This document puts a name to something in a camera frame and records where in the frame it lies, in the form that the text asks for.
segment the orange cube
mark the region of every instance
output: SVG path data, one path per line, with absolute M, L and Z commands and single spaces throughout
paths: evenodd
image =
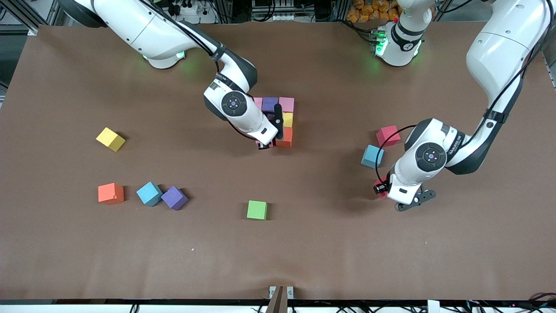
M 275 146 L 281 146 L 284 148 L 291 148 L 291 141 L 294 136 L 294 129 L 291 127 L 284 127 L 284 138 L 282 141 L 276 141 Z
M 98 201 L 109 206 L 123 202 L 123 187 L 116 183 L 98 186 Z

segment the red cube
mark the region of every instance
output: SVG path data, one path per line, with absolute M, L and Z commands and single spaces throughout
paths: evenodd
M 397 132 L 398 128 L 395 125 L 392 126 L 388 126 L 388 127 L 383 127 L 379 130 L 378 133 L 376 133 L 376 138 L 379 140 L 379 146 L 382 146 L 382 144 L 386 141 L 386 139 L 390 136 L 392 136 L 393 133 Z M 398 143 L 398 141 L 401 140 L 400 134 L 395 134 L 394 136 L 392 136 L 392 138 L 390 138 L 385 144 L 384 146 L 392 146 Z

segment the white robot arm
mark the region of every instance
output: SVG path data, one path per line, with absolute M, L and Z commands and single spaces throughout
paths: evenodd
M 397 22 L 388 22 L 378 28 L 385 37 L 374 47 L 375 54 L 393 66 L 411 62 L 419 51 L 423 33 L 433 19 L 430 7 L 435 0 L 398 0 L 404 9 Z
M 443 168 L 456 175 L 475 172 L 506 122 L 521 91 L 524 60 L 552 25 L 556 0 L 497 0 L 493 15 L 467 53 L 469 72 L 488 96 L 489 105 L 472 136 L 437 119 L 421 121 L 405 141 L 405 154 L 391 168 L 386 182 L 375 188 L 388 191 L 405 211 L 434 197 L 419 192 L 421 184 Z
M 205 90 L 206 107 L 237 130 L 267 145 L 281 139 L 281 110 L 271 122 L 247 95 L 257 83 L 257 69 L 186 21 L 175 22 L 148 0 L 59 0 L 60 6 L 89 27 L 110 27 L 157 69 L 167 69 L 191 48 L 203 48 L 224 68 Z

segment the cube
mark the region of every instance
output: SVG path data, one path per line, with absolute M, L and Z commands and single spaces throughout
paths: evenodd
M 162 200 L 166 205 L 168 205 L 171 209 L 177 211 L 189 200 L 187 197 L 181 192 L 181 190 L 177 189 L 176 186 L 172 186 L 162 195 Z
M 274 144 L 275 146 L 281 146 L 283 148 L 291 148 L 291 142 L 294 136 L 294 129 L 291 127 L 284 127 L 284 138 L 282 140 L 277 140 Z
M 373 187 L 376 185 L 380 185 L 380 179 L 377 179 L 375 181 L 375 183 L 373 184 Z M 388 198 L 388 192 L 383 192 L 383 193 L 379 193 L 379 197 L 380 199 L 386 199 Z
M 126 142 L 124 138 L 114 133 L 108 127 L 104 128 L 100 135 L 97 136 L 97 140 L 100 141 L 103 145 L 112 149 L 112 151 L 114 152 L 118 151 L 123 143 Z
M 111 206 L 124 200 L 122 186 L 116 183 L 98 186 L 98 201 L 100 203 Z
M 378 163 L 375 163 L 376 155 L 379 155 Z M 369 145 L 367 149 L 365 149 L 365 153 L 363 154 L 363 159 L 361 160 L 361 164 L 366 165 L 370 168 L 376 168 L 380 166 L 380 162 L 382 161 L 382 156 L 384 154 L 384 150 Z
M 278 103 L 278 98 L 264 97 L 262 98 L 262 110 L 265 112 L 274 112 L 274 105 Z
M 143 204 L 152 207 L 162 198 L 162 191 L 160 191 L 160 188 L 157 185 L 152 182 L 148 182 L 137 191 L 137 195 L 141 198 Z
M 284 127 L 293 127 L 294 125 L 294 114 L 290 112 L 286 112 L 283 115 L 284 118 Z
M 262 110 L 262 98 L 260 97 L 255 97 L 253 98 L 253 101 L 255 102 L 255 105 Z
M 395 125 L 381 128 L 379 132 L 376 133 L 376 138 L 379 140 L 379 146 L 382 146 L 382 144 L 386 141 L 386 139 L 392 136 L 392 134 L 397 131 L 398 129 Z M 384 146 L 393 146 L 397 144 L 398 141 L 400 140 L 401 140 L 400 134 L 395 134 L 392 138 L 390 138 L 390 140 L 388 140 L 384 144 Z
M 247 218 L 266 220 L 266 202 L 249 200 Z
M 282 106 L 282 112 L 294 112 L 294 98 L 280 97 L 278 103 Z

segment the purple cube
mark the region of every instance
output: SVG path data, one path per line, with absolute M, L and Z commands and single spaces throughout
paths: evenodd
M 162 200 L 173 210 L 179 210 L 189 199 L 176 186 L 162 195 Z
M 278 103 L 278 98 L 262 98 L 262 110 L 264 112 L 274 112 L 274 105 Z

